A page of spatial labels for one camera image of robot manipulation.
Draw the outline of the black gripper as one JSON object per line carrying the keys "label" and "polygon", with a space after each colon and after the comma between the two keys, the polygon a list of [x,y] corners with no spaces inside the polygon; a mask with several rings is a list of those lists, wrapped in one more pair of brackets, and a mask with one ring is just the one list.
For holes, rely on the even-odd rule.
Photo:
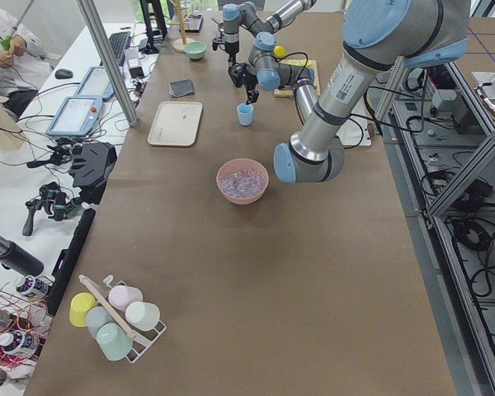
{"label": "black gripper", "polygon": [[257,77],[248,70],[247,63],[236,63],[235,58],[228,59],[228,74],[235,87],[244,87],[247,92],[247,104],[256,103],[259,91],[256,91]]}
{"label": "black gripper", "polygon": [[239,48],[239,29],[237,26],[218,24],[216,36],[212,40],[212,49],[221,48],[227,55],[229,62],[235,62]]}

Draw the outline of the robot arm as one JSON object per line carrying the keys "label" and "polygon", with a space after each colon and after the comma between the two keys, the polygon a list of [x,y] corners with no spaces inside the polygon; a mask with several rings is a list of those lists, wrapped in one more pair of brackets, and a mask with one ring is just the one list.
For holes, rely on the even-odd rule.
{"label": "robot arm", "polygon": [[248,102],[256,101],[256,87],[291,88],[303,126],[275,148],[274,170],[284,183],[325,182],[341,171],[337,132],[376,75],[397,58],[409,68],[435,66],[460,58],[468,43],[468,1],[354,1],[344,16],[342,60],[318,95],[308,68],[284,65],[274,54],[274,34],[313,6],[290,1],[261,20],[253,2],[226,4],[213,43],[224,46],[230,77],[246,87]]}
{"label": "robot arm", "polygon": [[288,1],[265,19],[258,16],[257,5],[253,1],[226,3],[222,7],[223,20],[218,24],[217,35],[212,40],[212,50],[222,49],[229,57],[228,62],[235,64],[240,50],[240,28],[247,30],[253,37],[261,32],[275,34],[316,3],[316,0]]}

